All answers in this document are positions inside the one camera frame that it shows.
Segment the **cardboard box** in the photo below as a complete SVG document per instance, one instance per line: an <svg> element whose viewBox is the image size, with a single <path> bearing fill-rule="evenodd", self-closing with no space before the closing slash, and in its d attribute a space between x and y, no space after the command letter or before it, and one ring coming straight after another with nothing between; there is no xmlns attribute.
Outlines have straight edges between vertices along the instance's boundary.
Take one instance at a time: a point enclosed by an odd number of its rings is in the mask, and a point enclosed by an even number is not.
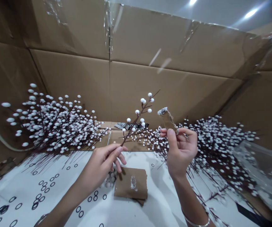
<svg viewBox="0 0 272 227"><path fill-rule="evenodd" d="M233 102L223 109L223 122L241 122L245 130L258 130L255 143L272 150L272 72L261 72Z"/></svg>
<svg viewBox="0 0 272 227"><path fill-rule="evenodd" d="M148 93L160 92L152 103L152 113L141 115L150 129L161 124L157 111L168 107L175 123L188 116L197 120L215 114L232 93L241 85L238 79L208 76L121 62L110 63L110 97L112 120L126 122L136 118L135 110L141 109L141 98L148 100Z"/></svg>
<svg viewBox="0 0 272 227"><path fill-rule="evenodd" d="M7 1L0 0L0 42L25 47L15 14Z"/></svg>
<svg viewBox="0 0 272 227"><path fill-rule="evenodd" d="M104 0L14 1L29 48L109 59Z"/></svg>
<svg viewBox="0 0 272 227"><path fill-rule="evenodd" d="M111 4L110 15L112 61L243 79L268 47L255 34L127 5Z"/></svg>
<svg viewBox="0 0 272 227"><path fill-rule="evenodd" d="M50 95L81 95L81 105L97 120L111 121L109 61L54 52L31 50Z"/></svg>
<svg viewBox="0 0 272 227"><path fill-rule="evenodd" d="M37 84L44 91L41 78L35 68L30 53L26 49L0 43L0 135L4 140L17 149L22 149L23 137L16 137L15 132L19 126L10 126L6 119L12 112L1 106L2 102L11 103L11 108L22 108L22 102L28 100L30 83ZM8 157L22 159L25 152L14 152L0 142L0 162Z"/></svg>

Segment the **hand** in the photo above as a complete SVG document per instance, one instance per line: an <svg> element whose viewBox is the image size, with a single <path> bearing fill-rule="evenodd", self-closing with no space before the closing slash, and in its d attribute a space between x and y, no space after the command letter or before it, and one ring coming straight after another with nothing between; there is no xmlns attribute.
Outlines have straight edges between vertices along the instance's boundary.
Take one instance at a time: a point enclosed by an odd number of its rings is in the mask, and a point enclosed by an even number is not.
<svg viewBox="0 0 272 227"><path fill-rule="evenodd" d="M160 136L168 138L167 167L170 176L173 179L185 177L188 165L197 154L197 133L187 128L179 128L176 136L173 129L161 129Z"/></svg>
<svg viewBox="0 0 272 227"><path fill-rule="evenodd" d="M125 146L121 147L119 143L113 143L106 147L96 148L93 151L88 163L75 182L78 188L82 190L84 198L87 198L103 183L107 173L113 168L113 163L115 163L118 173L121 173L119 160L124 165L127 163L121 153L123 150L128 151Z"/></svg>

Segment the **bracelet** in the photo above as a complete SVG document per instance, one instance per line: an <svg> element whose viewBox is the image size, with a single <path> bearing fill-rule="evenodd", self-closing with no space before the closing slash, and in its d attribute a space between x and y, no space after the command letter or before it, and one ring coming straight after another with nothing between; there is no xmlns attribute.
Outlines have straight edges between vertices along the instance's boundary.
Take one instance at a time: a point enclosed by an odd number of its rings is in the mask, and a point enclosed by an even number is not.
<svg viewBox="0 0 272 227"><path fill-rule="evenodd" d="M197 224L192 223L190 220L188 220L188 219L186 218L186 216L185 216L183 210L182 210L182 213L183 213L183 215L184 215L185 220L186 220L188 223L190 223L192 226L194 226L194 227L207 227L207 226L209 225L209 223L210 223L211 220L210 220L210 218L209 218L208 212L207 212L206 210L205 210L205 212L206 212L207 217L208 217L207 223L206 223L205 225L197 225Z"/></svg>

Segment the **left hand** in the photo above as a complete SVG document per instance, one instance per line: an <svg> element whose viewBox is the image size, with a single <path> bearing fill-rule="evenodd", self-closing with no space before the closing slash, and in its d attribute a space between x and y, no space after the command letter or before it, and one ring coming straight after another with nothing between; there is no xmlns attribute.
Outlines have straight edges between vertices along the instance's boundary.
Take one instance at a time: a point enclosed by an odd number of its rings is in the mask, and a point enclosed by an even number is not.
<svg viewBox="0 0 272 227"><path fill-rule="evenodd" d="M113 168L113 162L118 173L121 173L119 160L124 165L127 163L121 153L123 150L128 151L127 147L113 143L106 147L96 148L93 151L88 163L75 182L85 198L103 183L108 172Z"/></svg>

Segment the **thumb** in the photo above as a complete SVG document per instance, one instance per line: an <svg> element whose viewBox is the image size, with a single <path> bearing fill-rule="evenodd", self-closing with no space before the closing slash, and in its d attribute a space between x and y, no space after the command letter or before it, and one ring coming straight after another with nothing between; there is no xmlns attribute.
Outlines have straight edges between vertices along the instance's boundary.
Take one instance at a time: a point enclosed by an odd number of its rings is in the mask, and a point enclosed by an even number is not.
<svg viewBox="0 0 272 227"><path fill-rule="evenodd" d="M112 163L117 159L117 157L123 151L123 147L118 147L114 151L112 151L109 157L105 160L106 165L111 166Z"/></svg>
<svg viewBox="0 0 272 227"><path fill-rule="evenodd" d="M170 151L178 149L176 133L173 129L169 129L167 131L167 139L168 139L168 145L170 147L169 149Z"/></svg>

